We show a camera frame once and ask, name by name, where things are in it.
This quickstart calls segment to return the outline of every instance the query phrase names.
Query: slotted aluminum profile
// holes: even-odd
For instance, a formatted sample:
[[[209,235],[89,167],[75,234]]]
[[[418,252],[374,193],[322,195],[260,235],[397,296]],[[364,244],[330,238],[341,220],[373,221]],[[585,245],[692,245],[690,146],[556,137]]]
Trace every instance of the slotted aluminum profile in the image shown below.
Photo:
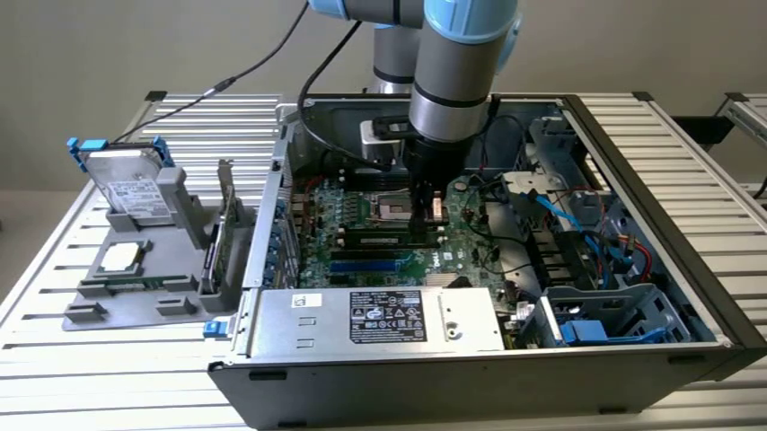
[[[767,336],[762,213],[758,216],[742,202],[730,179],[690,149],[693,143],[653,103],[637,101],[629,93],[580,96],[737,306]],[[164,101],[148,102],[131,124],[193,97],[169,95]],[[258,181],[265,181],[276,140],[276,106],[277,96],[218,96],[142,133],[165,136],[173,159],[189,175],[189,192],[212,205],[220,199],[218,159],[234,161],[234,185],[245,205],[260,203],[265,183]],[[244,431],[248,428],[205,373],[206,363],[225,357],[230,344],[202,339],[201,323],[61,331],[65,306],[106,234],[105,209],[89,183],[0,305],[0,429]],[[754,431],[764,426],[767,359],[721,382],[688,385],[638,415],[494,420],[438,428]]]

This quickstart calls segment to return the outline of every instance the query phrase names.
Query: white wall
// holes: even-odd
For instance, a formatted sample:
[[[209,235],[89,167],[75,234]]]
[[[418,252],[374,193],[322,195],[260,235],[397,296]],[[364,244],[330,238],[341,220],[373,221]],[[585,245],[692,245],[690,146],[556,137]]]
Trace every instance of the white wall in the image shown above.
[[[270,49],[301,0],[2,0],[0,188],[77,189],[69,136],[113,136],[148,90],[200,92]],[[767,92],[767,1],[526,0],[496,91],[653,94],[672,113],[713,112],[725,91]],[[348,24],[310,14],[282,54],[233,89],[297,92]],[[317,91],[369,79],[365,28]],[[760,180],[767,152],[717,158]]]

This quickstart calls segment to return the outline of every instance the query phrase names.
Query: barcode sticker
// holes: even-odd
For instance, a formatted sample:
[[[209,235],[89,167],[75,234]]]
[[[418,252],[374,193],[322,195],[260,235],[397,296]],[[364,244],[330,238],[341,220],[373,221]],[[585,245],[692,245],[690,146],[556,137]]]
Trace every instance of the barcode sticker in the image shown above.
[[[152,180],[114,181],[107,184],[114,203],[133,218],[165,217],[170,210]]]

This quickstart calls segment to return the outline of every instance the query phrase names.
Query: warning label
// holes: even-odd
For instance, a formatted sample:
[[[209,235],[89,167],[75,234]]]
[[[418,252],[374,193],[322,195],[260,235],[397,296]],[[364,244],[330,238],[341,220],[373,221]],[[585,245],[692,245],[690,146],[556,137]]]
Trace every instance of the warning label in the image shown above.
[[[426,341],[418,290],[349,295],[348,337],[354,344]]]
[[[114,204],[130,217],[164,217],[170,214],[154,181],[114,181],[107,185]]]

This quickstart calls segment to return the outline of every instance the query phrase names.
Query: open computer chassis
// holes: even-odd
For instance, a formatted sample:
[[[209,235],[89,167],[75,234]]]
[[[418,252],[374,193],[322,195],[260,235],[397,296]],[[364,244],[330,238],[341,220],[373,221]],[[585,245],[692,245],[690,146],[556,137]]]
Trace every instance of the open computer chassis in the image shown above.
[[[404,113],[405,95],[317,95],[309,124],[358,152],[360,122]],[[208,368],[250,427],[637,412],[762,356],[577,96],[502,96],[418,238],[404,169],[345,166],[294,104],[278,120],[232,352]]]

